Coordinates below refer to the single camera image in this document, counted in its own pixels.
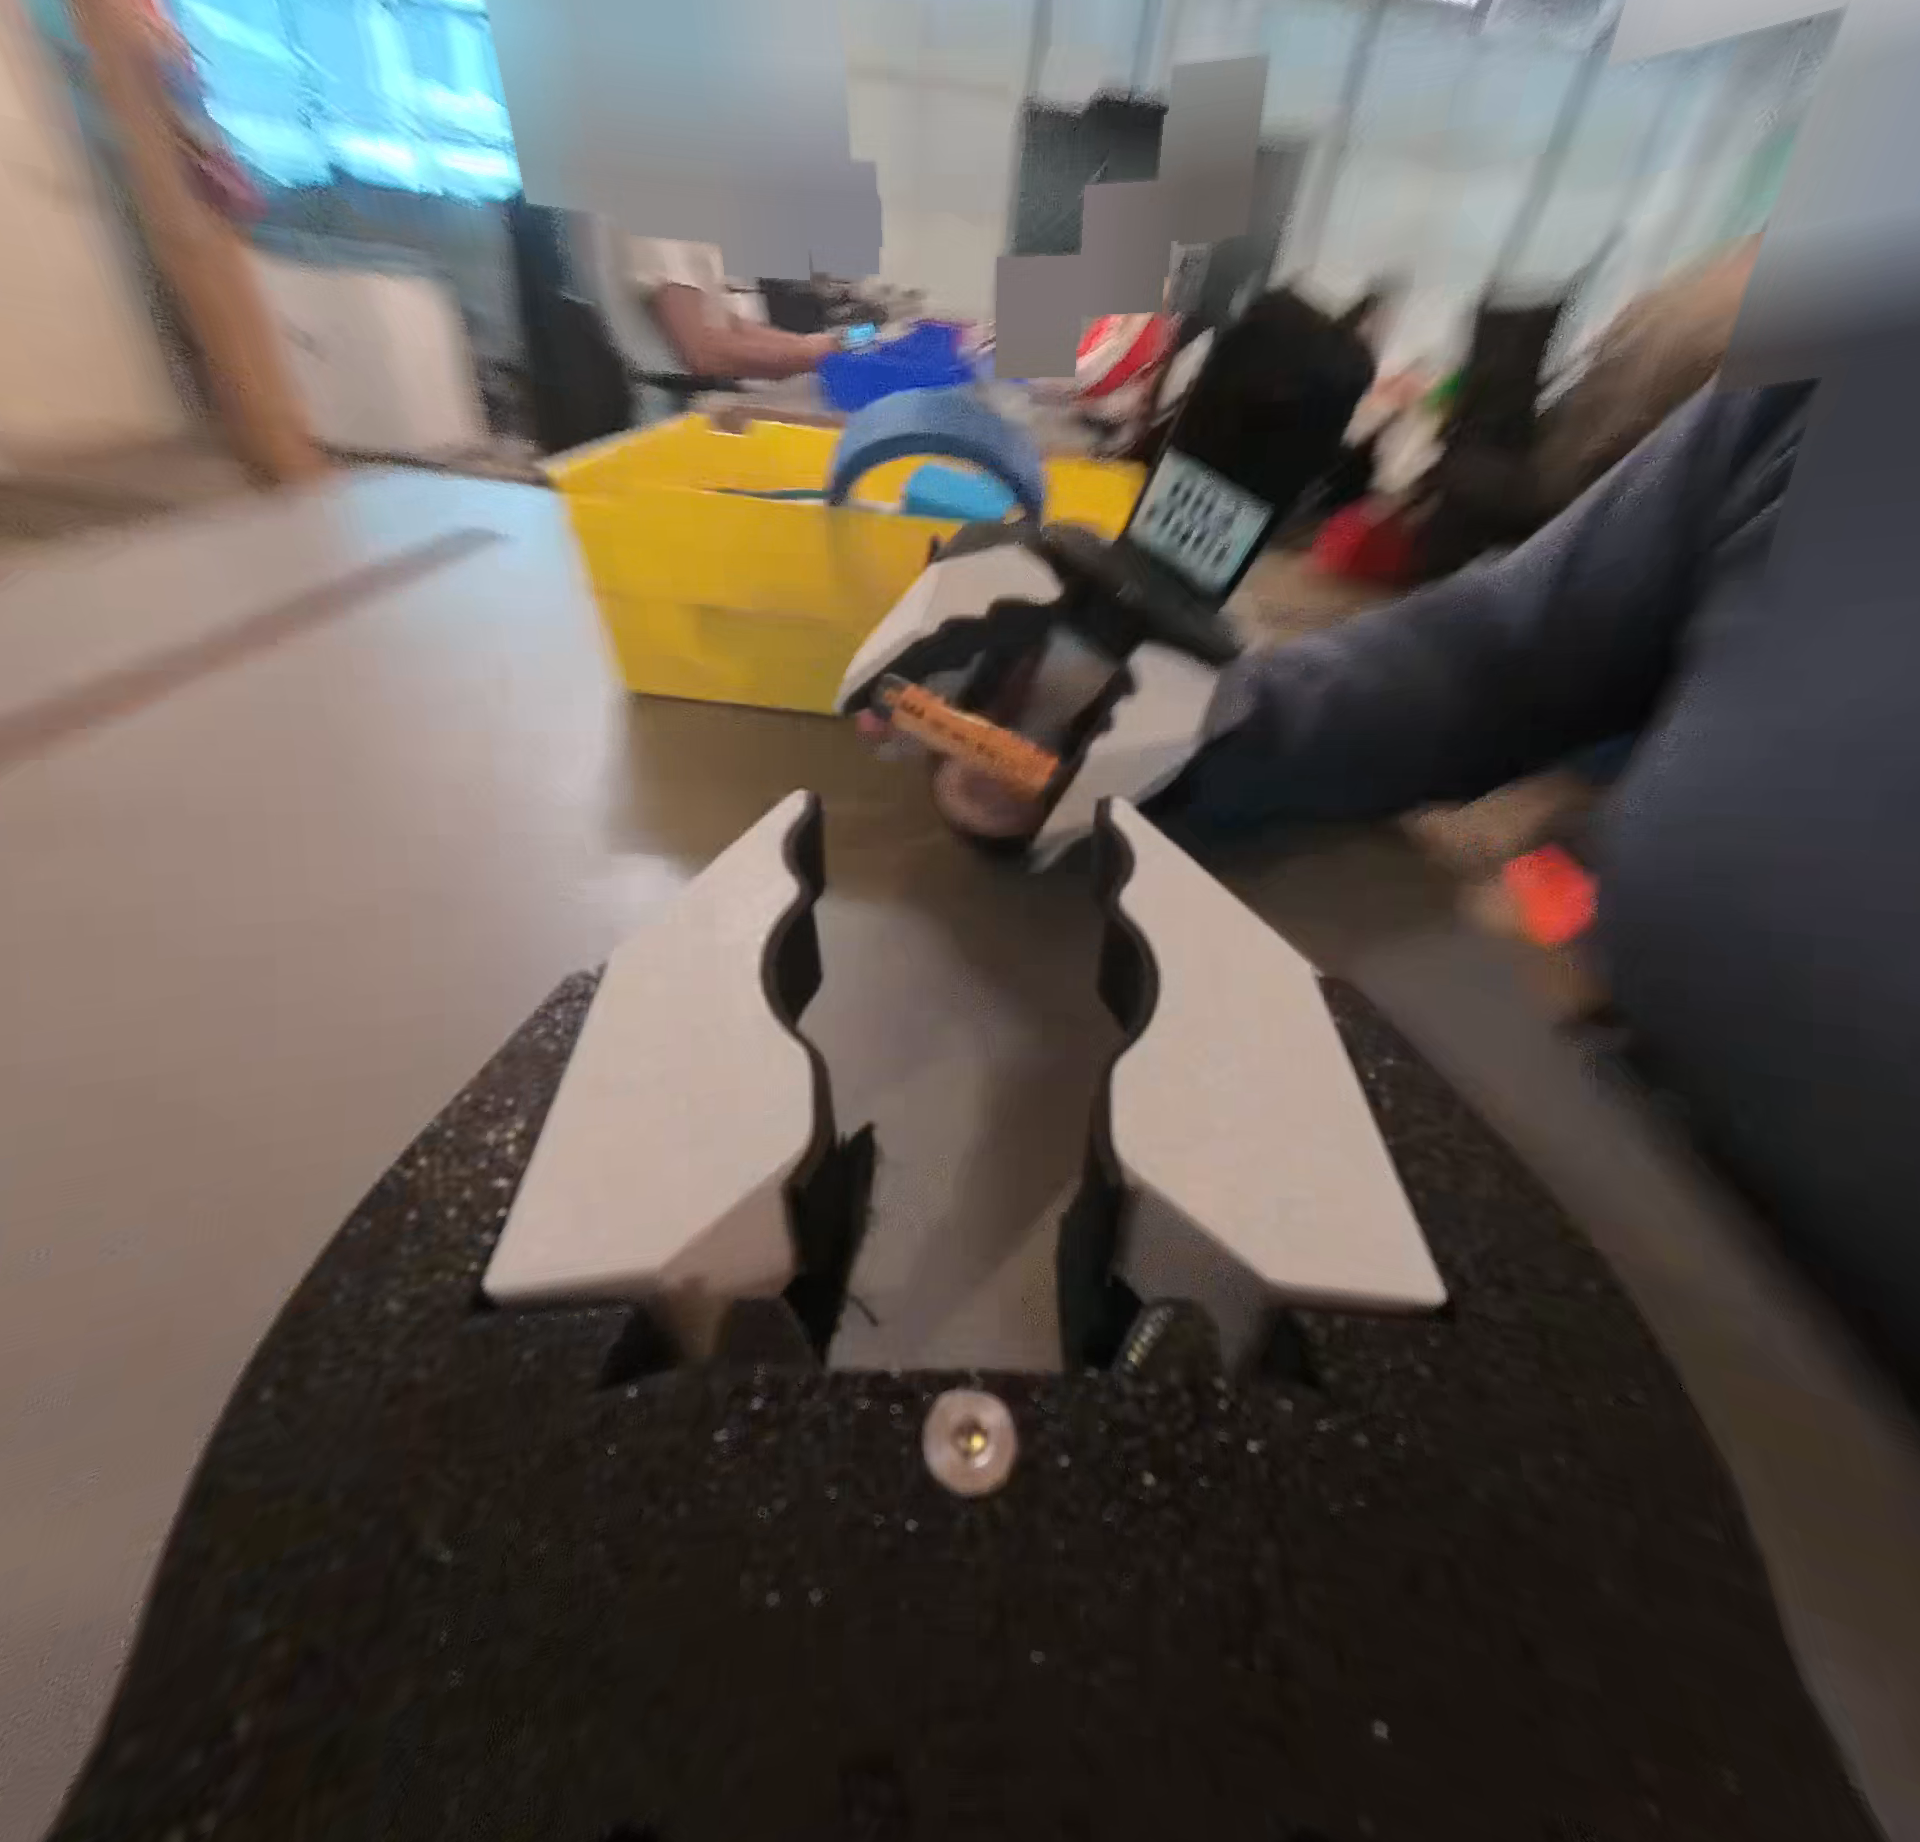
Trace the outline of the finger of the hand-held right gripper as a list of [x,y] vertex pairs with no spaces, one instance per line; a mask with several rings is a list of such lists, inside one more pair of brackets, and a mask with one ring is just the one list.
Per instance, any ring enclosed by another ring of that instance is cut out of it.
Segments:
[[1052,870],[1094,826],[1106,799],[1143,802],[1196,756],[1212,707],[1219,665],[1165,646],[1126,659],[1130,683],[1073,764],[1060,799],[1030,839],[1030,867]]
[[984,531],[955,533],[854,644],[835,716],[871,709],[887,678],[977,707],[995,676],[1044,642],[1062,592],[1028,540],[987,543]]

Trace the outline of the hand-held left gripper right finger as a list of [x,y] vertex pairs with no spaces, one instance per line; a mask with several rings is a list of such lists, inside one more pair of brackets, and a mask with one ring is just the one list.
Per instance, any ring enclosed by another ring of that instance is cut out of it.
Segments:
[[1059,1228],[1070,1373],[1115,1373],[1151,1324],[1272,1368],[1301,1311],[1429,1317],[1449,1285],[1339,1034],[1322,974],[1124,799],[1094,808],[1094,1084]]

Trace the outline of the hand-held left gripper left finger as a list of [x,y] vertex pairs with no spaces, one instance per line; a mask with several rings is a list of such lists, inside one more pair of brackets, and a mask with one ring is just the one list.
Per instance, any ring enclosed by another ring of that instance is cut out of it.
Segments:
[[770,805],[611,953],[483,1270],[493,1308],[640,1308],[677,1353],[800,1273],[794,1194],[833,1143],[800,1018],[825,812]]

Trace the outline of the copper-coloured tube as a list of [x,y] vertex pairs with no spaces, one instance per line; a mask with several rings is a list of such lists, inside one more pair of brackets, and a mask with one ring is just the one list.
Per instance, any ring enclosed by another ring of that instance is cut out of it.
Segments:
[[877,680],[871,709],[882,718],[892,736],[918,750],[984,775],[1023,802],[1034,802],[1053,793],[1060,758],[1015,730],[990,721],[923,683],[882,675]]

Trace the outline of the person's right forearm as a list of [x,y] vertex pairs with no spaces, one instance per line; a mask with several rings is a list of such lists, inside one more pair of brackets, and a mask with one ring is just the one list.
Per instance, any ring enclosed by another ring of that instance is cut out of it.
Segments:
[[1812,397],[1708,386],[1517,547],[1238,654],[1145,818],[1185,845],[1380,823],[1639,735],[1763,561]]

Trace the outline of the red and white object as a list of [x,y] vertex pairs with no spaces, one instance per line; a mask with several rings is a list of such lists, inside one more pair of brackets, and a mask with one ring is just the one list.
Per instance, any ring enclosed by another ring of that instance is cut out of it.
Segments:
[[1178,345],[1181,322],[1162,313],[1094,316],[1083,327],[1073,371],[1078,406],[1102,412],[1137,401]]

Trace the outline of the small red object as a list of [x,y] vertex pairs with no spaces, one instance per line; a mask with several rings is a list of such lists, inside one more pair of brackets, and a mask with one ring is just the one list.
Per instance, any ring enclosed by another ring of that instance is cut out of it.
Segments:
[[1543,950],[1584,941],[1597,924],[1597,878],[1568,845],[1529,845],[1498,870],[1499,898],[1523,937]]

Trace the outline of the blue tape roll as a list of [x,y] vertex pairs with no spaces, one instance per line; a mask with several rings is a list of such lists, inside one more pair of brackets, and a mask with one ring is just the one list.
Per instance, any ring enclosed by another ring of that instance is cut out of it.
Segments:
[[900,389],[848,412],[825,472],[825,506],[844,508],[868,472],[903,460],[969,465],[1005,485],[1022,517],[1044,515],[1040,447],[984,389]]

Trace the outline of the blue plastic bin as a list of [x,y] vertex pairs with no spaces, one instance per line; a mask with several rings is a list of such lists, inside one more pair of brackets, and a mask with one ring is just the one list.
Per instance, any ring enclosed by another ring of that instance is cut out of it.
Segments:
[[963,325],[916,319],[896,336],[832,350],[814,374],[829,409],[852,415],[896,394],[969,387],[977,364]]

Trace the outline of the yellow plastic bin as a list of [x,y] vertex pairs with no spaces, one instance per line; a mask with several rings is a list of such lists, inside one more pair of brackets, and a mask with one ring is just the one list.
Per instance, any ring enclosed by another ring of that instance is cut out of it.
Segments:
[[[727,428],[683,412],[544,463],[631,692],[833,712],[858,637],[957,531],[900,514],[918,460],[885,465],[844,508],[825,506],[838,436],[840,426]],[[1091,456],[1044,456],[1044,475],[1040,517],[1108,535],[1143,484],[1137,463]]]

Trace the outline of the person's dark blue clothing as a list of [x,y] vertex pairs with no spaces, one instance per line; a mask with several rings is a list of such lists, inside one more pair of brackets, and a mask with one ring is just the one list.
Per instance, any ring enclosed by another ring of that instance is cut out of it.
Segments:
[[1915,306],[1643,447],[1681,589],[1615,795],[1610,983],[1700,1145],[1915,1407]]

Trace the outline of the wooden post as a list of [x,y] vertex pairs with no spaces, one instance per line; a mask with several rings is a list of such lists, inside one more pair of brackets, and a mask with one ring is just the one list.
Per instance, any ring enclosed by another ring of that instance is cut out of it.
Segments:
[[213,184],[223,148],[195,133],[182,42],[153,0],[63,0],[132,190],[135,216],[174,297],[232,454],[265,484],[315,484],[327,463],[284,364],[252,248]]

